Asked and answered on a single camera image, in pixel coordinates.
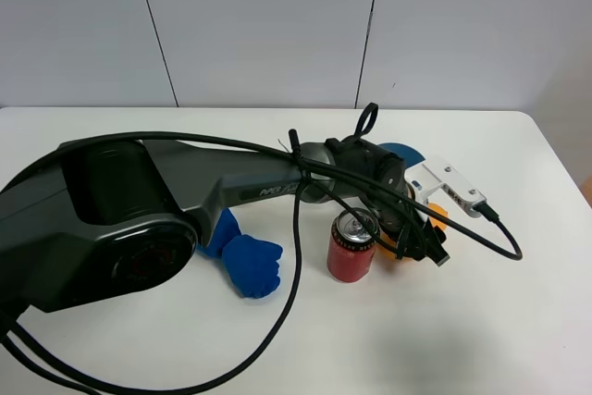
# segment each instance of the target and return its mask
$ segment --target red can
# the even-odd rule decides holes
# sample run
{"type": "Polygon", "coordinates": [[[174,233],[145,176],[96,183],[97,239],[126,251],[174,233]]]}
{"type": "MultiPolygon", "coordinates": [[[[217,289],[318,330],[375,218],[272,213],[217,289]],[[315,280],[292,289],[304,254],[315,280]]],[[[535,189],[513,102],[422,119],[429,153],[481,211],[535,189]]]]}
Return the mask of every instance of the red can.
{"type": "MultiPolygon", "coordinates": [[[[356,214],[378,235],[378,221],[363,208],[354,208],[356,214]]],[[[333,221],[327,255],[331,275],[343,282],[355,282],[370,269],[376,251],[376,242],[348,211],[333,221]]]]}

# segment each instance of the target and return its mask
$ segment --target orange object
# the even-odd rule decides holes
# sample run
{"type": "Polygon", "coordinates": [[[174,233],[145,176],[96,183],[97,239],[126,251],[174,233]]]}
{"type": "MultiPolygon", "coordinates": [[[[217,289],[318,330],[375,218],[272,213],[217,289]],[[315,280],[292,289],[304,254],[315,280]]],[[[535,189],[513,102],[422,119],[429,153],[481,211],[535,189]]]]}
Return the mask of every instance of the orange object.
{"type": "MultiPolygon", "coordinates": [[[[433,204],[433,203],[429,203],[428,208],[434,210],[435,212],[437,212],[439,215],[443,215],[448,217],[448,212],[446,210],[444,210],[442,207],[440,207],[438,204],[433,204]]],[[[434,219],[433,217],[429,218],[429,222],[432,223],[432,226],[434,227],[440,227],[440,229],[442,231],[444,231],[447,227],[446,224],[434,219]]],[[[387,235],[384,231],[380,231],[380,239],[384,242],[386,242],[388,245],[392,245],[393,247],[397,246],[397,242],[393,241],[389,235],[387,235]]],[[[384,254],[388,259],[390,259],[391,261],[397,261],[397,256],[395,256],[395,253],[393,252],[389,252],[387,249],[385,249],[382,245],[378,244],[378,249],[379,251],[384,254]]]]}

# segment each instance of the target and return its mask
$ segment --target white table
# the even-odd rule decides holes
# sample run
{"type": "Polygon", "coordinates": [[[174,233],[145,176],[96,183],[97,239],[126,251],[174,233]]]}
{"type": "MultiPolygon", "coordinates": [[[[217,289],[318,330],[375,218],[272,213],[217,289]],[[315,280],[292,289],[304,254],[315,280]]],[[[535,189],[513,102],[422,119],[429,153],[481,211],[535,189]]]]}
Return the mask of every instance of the white table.
{"type": "MultiPolygon", "coordinates": [[[[0,185],[63,141],[126,130],[193,131],[279,147],[350,134],[360,111],[6,108],[0,185]]],[[[495,255],[448,230],[451,259],[364,279],[326,269],[336,204],[302,209],[303,271],[293,310],[268,350],[215,394],[589,394],[592,392],[592,211],[533,120],[515,112],[381,111],[369,140],[405,142],[448,159],[489,199],[524,250],[495,255]]],[[[492,240],[446,196],[451,217],[492,240]]],[[[113,383],[180,388],[242,361],[275,322],[294,267],[292,198],[235,210],[243,232],[284,246],[282,284],[237,296],[218,265],[195,257],[164,285],[22,324],[50,351],[113,383]]],[[[0,350],[0,393],[61,394],[0,350]]]]}

